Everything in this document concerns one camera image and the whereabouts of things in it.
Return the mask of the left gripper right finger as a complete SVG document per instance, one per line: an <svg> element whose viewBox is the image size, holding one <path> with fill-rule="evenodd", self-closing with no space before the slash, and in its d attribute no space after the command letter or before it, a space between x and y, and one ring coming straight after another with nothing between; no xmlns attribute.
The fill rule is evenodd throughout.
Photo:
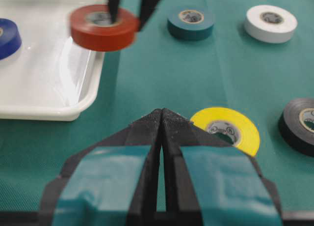
<svg viewBox="0 0 314 226"><path fill-rule="evenodd" d="M166 211L175 226L280 226L280 198L255 158L162 110Z"/></svg>

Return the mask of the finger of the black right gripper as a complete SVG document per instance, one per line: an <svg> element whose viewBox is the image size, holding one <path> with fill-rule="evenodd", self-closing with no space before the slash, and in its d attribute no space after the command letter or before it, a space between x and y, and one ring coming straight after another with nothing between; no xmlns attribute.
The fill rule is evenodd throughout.
<svg viewBox="0 0 314 226"><path fill-rule="evenodd" d="M160 0L141 0L138 31L143 29L149 18L154 13L159 1Z"/></svg>
<svg viewBox="0 0 314 226"><path fill-rule="evenodd" d="M118 8L119 8L119 2L120 0L108 0L108 8L109 8L109 13L111 16L111 22L115 23L117 19L117 14L118 14Z"/></svg>

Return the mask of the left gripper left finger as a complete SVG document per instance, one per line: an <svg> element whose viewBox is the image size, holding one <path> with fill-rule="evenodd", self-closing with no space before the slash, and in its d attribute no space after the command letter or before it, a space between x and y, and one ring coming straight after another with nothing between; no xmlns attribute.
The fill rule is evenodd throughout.
<svg viewBox="0 0 314 226"><path fill-rule="evenodd" d="M150 226L157 208L161 110L69 157L47 184L41 226Z"/></svg>

